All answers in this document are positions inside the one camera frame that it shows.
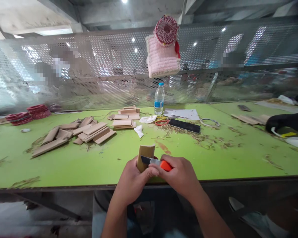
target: pink knitted object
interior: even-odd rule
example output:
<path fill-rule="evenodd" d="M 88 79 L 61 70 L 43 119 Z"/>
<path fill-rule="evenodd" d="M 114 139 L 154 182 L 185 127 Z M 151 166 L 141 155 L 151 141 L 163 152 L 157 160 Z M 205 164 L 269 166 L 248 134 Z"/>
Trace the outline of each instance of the pink knitted object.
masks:
<path fill-rule="evenodd" d="M 150 78 L 159 78 L 180 71 L 180 59 L 174 49 L 174 43 L 163 47 L 154 35 L 146 37 L 148 51 L 148 70 Z"/>

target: utility knife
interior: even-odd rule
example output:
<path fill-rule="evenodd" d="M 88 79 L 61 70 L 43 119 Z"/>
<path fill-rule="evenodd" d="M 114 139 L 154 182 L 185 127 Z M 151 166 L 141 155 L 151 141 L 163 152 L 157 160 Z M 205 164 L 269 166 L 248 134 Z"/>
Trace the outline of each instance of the utility knife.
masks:
<path fill-rule="evenodd" d="M 160 168 L 162 168 L 163 170 L 169 172 L 171 169 L 173 169 L 171 167 L 170 164 L 168 164 L 165 160 L 157 160 L 154 158 L 148 158 L 146 156 L 141 156 L 141 160 L 144 164 L 156 164 L 159 165 Z"/>

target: orange knife handle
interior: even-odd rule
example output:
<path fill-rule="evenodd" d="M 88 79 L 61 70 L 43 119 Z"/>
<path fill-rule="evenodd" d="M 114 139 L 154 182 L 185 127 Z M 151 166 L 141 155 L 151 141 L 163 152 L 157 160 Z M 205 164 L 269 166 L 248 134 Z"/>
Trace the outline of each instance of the orange knife handle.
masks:
<path fill-rule="evenodd" d="M 167 171 L 167 172 L 169 172 L 171 169 L 173 169 L 173 168 L 170 166 L 170 164 L 168 164 L 165 160 L 163 160 L 163 161 L 161 162 L 160 167 L 161 167 L 163 170 Z"/>

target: bottle label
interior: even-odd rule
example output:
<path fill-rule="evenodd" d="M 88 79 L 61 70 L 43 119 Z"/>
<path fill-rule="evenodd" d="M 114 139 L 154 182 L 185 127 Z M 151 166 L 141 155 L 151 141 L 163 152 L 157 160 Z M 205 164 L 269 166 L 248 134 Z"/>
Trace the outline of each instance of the bottle label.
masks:
<path fill-rule="evenodd" d="M 155 101 L 155 107 L 163 107 L 163 102 Z"/>

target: perforated metal panel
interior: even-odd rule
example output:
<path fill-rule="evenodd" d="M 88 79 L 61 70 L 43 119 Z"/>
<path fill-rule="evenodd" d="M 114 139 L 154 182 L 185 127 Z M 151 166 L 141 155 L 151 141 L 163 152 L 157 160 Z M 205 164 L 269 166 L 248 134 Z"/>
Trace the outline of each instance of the perforated metal panel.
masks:
<path fill-rule="evenodd" d="M 298 19 L 180 27 L 181 71 L 148 78 L 153 28 L 0 41 L 0 112 L 45 103 L 51 110 L 257 100 L 298 94 Z"/>

